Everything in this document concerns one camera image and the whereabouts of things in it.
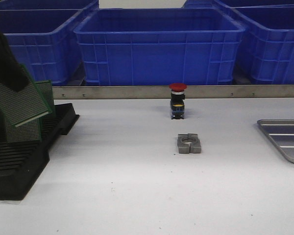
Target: black object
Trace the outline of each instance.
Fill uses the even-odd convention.
[[[7,144],[0,141],[0,200],[22,200],[49,161],[48,149],[66,135],[79,115],[72,104],[55,106],[56,117],[42,119],[43,141]]]
[[[21,91],[28,84],[26,74],[16,61],[2,33],[0,33],[0,83],[15,92]]]
[[[184,119],[184,90],[187,86],[183,83],[172,83],[171,88],[171,119]]]

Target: blue storage bin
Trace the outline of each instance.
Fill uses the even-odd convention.
[[[212,7],[212,0],[187,0],[183,8]]]
[[[102,9],[76,29],[88,85],[231,84],[244,29],[218,10]]]
[[[294,0],[213,0],[216,8],[231,15],[233,7],[283,7],[294,6]]]
[[[294,84],[294,7],[237,8],[247,26],[237,63],[254,84]]]
[[[34,80],[64,85],[81,63],[73,29],[81,10],[0,10],[0,31]]]
[[[73,9],[83,10],[87,16],[98,5],[98,0],[3,0],[0,1],[0,10]]]

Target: stainless steel tray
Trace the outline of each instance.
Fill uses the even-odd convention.
[[[294,120],[259,120],[257,123],[282,155],[294,163]]]

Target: metal rail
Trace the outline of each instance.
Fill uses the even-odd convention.
[[[294,98],[294,85],[188,86],[187,98]],[[167,99],[168,86],[53,87],[54,99]]]

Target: white table surface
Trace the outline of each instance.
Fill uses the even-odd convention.
[[[294,98],[72,100],[81,117],[23,201],[0,201],[0,235],[294,235],[294,164],[258,129]],[[198,133],[201,154],[178,154]]]

